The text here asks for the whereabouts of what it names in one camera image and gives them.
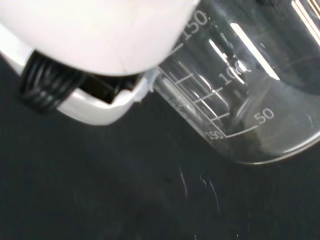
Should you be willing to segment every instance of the transparent glass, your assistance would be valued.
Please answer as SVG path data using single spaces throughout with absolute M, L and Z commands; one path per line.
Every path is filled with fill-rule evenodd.
M 282 160 L 320 136 L 318 0 L 203 0 L 155 89 L 240 163 Z

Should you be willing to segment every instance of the scratch mark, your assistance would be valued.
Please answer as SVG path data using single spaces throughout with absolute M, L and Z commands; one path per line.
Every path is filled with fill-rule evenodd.
M 183 183 L 183 186 L 184 186 L 185 198 L 187 199 L 188 198 L 188 189 L 187 189 L 187 185 L 186 185 L 186 181 L 185 181 L 184 175 L 183 175 L 180 167 L 179 167 L 179 171 L 180 171 L 180 177 L 181 177 L 181 180 L 182 180 L 182 183 Z
M 217 208 L 218 208 L 218 213 L 220 214 L 220 208 L 219 208 L 219 202 L 218 202 L 218 197 L 217 197 L 217 193 L 216 193 L 216 190 L 215 190 L 215 187 L 214 185 L 212 184 L 211 180 L 210 181 L 210 185 L 211 185 L 211 188 L 214 192 L 214 196 L 215 196 L 215 200 L 216 200 L 216 205 L 217 205 Z
M 313 124 L 313 122 L 312 122 L 311 116 L 307 114 L 307 117 L 308 117 L 308 119 L 310 120 L 311 127 L 314 128 L 314 124 Z
M 207 187 L 207 183 L 205 180 L 203 180 L 202 176 L 200 175 L 200 180 L 204 183 L 205 187 Z

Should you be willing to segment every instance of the white device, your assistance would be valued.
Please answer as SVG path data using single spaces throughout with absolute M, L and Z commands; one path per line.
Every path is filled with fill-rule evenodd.
M 198 2 L 0 0 L 0 54 L 18 74 L 34 50 L 92 74 L 146 72 L 112 103 L 78 88 L 58 107 L 87 124 L 110 124 L 152 89 L 153 67 L 167 57 Z

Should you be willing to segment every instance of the printed number 50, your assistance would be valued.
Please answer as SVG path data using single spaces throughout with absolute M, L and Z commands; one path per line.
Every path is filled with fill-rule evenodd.
M 267 119 L 273 119 L 275 117 L 275 114 L 273 111 L 271 111 L 269 108 L 266 108 L 261 112 L 254 115 L 254 118 L 259 121 L 259 124 L 264 124 Z

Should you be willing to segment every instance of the dark surface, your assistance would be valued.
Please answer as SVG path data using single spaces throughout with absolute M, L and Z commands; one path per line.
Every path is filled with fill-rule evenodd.
M 155 93 L 93 127 L 33 113 L 17 88 L 0 61 L 1 240 L 319 239 L 319 145 L 238 165 Z

